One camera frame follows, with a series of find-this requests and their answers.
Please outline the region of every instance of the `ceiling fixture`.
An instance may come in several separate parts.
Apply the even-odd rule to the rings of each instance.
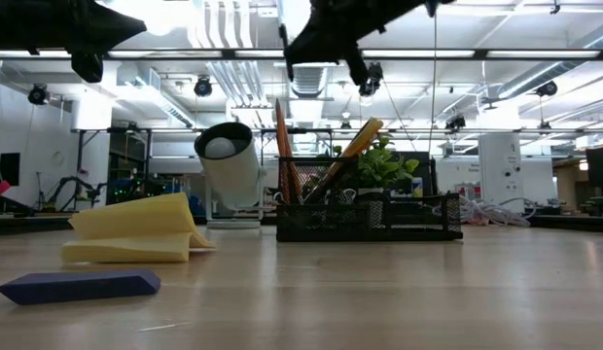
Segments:
[[[29,103],[36,106],[46,106],[49,104],[49,93],[46,84],[34,84],[33,89],[27,96]]]
[[[536,94],[540,97],[543,96],[554,96],[558,92],[558,86],[555,82],[548,82],[543,84],[534,91],[533,94]]]
[[[373,96],[381,87],[381,80],[383,79],[383,69],[379,62],[371,63],[369,66],[369,77],[367,80],[360,85],[361,96]]]
[[[463,127],[466,127],[466,119],[462,115],[457,115],[455,117],[449,118],[446,121],[445,129],[456,131]]]
[[[211,78],[209,76],[199,76],[197,83],[195,83],[194,92],[198,97],[210,96],[213,92],[213,87],[210,83]]]

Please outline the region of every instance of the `white lamp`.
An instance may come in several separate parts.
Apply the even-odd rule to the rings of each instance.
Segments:
[[[206,178],[206,220],[211,228],[257,228],[263,218],[262,169],[256,156],[252,130],[240,122],[224,122],[204,131],[195,140]],[[227,208],[258,210],[259,220],[214,221],[211,188]]]

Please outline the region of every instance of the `ventilation duct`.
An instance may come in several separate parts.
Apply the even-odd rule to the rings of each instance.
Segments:
[[[291,91],[299,98],[317,98],[325,88],[327,68],[294,67]]]
[[[157,105],[169,117],[178,120],[186,127],[194,127],[188,111],[176,105],[172,98],[161,91],[161,77],[154,69],[150,69],[148,75],[139,75],[134,78],[134,81],[119,82],[123,85],[130,85],[138,88],[142,93],[147,93],[147,99]]]
[[[572,45],[573,48],[603,50],[603,25]],[[541,63],[516,79],[500,86],[494,93],[498,99],[509,99],[522,95],[573,70],[585,62],[561,61]]]
[[[294,67],[295,79],[291,83],[291,95],[299,100],[289,101],[289,113],[295,122],[318,122],[323,114],[324,101],[312,100],[325,93],[327,68]]]

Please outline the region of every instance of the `green plant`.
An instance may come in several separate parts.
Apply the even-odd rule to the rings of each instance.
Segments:
[[[391,144],[387,136],[381,136],[360,156],[360,188],[385,189],[399,180],[413,179],[411,173],[418,167],[419,161],[404,160],[402,157],[397,161],[392,160],[393,154],[386,150]]]

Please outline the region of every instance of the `fluorescent light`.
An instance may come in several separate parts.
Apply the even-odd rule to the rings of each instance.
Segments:
[[[70,58],[70,53],[66,51],[40,51],[43,58]]]
[[[222,52],[218,50],[175,50],[175,51],[152,51],[152,50],[118,50],[109,52],[112,58],[219,58]]]
[[[237,57],[279,57],[284,58],[282,50],[239,50]]]
[[[31,58],[70,58],[70,53],[62,50],[58,51],[40,51],[39,55],[30,54],[27,51],[0,51],[1,58],[11,58],[11,57],[31,57]]]
[[[584,51],[584,50],[549,50],[549,51],[490,51],[487,56],[491,58],[512,58],[512,57],[529,57],[529,58],[593,58],[600,54],[600,51]]]
[[[169,129],[153,129],[153,133],[190,133],[190,132],[195,132],[193,129],[173,129],[173,128],[169,128]]]
[[[197,156],[152,156],[151,159],[191,159]]]
[[[475,54],[473,50],[437,50],[437,57],[472,57]],[[363,50],[364,57],[433,57],[433,50]]]
[[[0,51],[0,57],[29,57],[31,54],[27,51]]]

